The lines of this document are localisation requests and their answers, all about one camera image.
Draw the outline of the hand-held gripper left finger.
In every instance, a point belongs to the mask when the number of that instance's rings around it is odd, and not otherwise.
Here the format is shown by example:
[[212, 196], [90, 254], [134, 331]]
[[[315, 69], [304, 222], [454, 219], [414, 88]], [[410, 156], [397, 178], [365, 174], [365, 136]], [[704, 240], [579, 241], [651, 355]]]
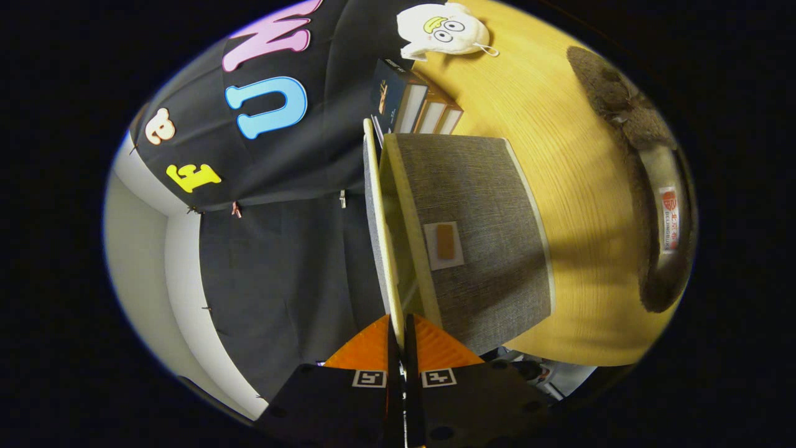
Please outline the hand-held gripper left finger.
[[403, 447], [404, 381], [384, 315], [323, 365], [296, 367], [255, 422], [288, 447]]

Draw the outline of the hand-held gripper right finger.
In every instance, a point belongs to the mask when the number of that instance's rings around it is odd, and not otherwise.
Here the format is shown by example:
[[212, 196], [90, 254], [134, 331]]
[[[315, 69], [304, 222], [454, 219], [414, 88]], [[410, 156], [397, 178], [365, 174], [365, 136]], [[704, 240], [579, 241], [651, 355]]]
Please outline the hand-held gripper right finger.
[[525, 366], [486, 362], [420, 315], [405, 320], [409, 447], [526, 447], [548, 425]]

